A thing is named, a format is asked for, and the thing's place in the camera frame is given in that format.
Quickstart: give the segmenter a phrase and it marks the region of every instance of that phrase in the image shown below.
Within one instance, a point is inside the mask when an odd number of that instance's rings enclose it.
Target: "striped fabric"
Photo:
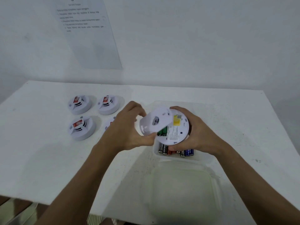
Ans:
[[[0,225],[33,225],[48,205],[0,196]],[[85,225],[99,225],[104,218],[90,214]],[[106,219],[103,225],[129,225],[115,219]]]

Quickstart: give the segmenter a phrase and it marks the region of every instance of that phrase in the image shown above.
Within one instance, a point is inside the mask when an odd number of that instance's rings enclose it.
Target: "white smoke detector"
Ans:
[[[81,116],[70,123],[68,133],[74,140],[80,141],[91,136],[95,129],[96,123],[90,116]]]
[[[72,98],[68,103],[68,108],[74,115],[87,112],[92,106],[92,101],[86,95],[78,95]]]
[[[174,145],[187,138],[189,122],[178,110],[159,107],[140,120],[143,135],[157,133],[156,139],[165,145]]]
[[[112,122],[115,120],[115,117],[111,117],[104,125],[104,130],[107,130],[107,128],[112,124]]]
[[[118,97],[114,95],[107,95],[98,100],[97,106],[100,114],[109,115],[119,109],[120,103]]]

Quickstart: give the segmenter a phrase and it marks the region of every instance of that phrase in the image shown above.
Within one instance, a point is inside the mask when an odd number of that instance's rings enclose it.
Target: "yellow label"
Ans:
[[[173,125],[180,126],[180,118],[177,118],[177,115],[174,115]]]

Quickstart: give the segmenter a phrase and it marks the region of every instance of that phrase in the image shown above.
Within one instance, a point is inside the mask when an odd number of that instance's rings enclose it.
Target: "right arm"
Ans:
[[[193,148],[214,155],[258,225],[300,224],[300,211],[274,190],[228,143],[219,138],[200,117],[182,107],[192,125],[188,139],[169,150]]]

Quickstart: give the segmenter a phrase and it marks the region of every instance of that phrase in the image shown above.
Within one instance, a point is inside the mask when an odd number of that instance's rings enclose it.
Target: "paper sheet on wall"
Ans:
[[[122,69],[103,0],[46,0],[83,68]]]

